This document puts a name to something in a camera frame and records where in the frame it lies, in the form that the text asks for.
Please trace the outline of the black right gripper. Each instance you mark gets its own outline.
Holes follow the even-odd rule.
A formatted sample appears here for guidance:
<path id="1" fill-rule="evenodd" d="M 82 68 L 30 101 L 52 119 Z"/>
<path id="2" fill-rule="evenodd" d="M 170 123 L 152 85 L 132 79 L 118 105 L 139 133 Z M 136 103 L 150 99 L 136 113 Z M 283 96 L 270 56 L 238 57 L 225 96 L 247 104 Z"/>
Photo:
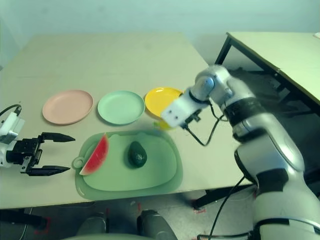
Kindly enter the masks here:
<path id="1" fill-rule="evenodd" d="M 188 128 L 188 127 L 189 127 L 189 124 L 190 124 L 192 121 L 199 122 L 199 121 L 201 120 L 201 118 L 199 117 L 199 114 L 200 114 L 201 112 L 202 112 L 201 109 L 196 110 L 191 116 L 189 116 L 189 117 L 184 121 L 183 127 L 184 127 L 184 128 Z"/>

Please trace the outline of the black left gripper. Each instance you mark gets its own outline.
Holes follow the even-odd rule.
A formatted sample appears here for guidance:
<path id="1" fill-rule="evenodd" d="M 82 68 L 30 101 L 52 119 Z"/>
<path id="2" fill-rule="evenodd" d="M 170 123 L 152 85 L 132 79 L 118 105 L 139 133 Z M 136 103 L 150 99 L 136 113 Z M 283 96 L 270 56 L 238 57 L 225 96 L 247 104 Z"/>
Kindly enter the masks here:
<path id="1" fill-rule="evenodd" d="M 20 165 L 20 173 L 31 177 L 53 176 L 70 170 L 70 167 L 56 165 L 34 168 L 39 163 L 43 152 L 40 146 L 47 140 L 66 143 L 73 142 L 76 139 L 62 133 L 42 132 L 38 137 L 14 140 L 14 145 L 6 150 L 7 163 Z"/>

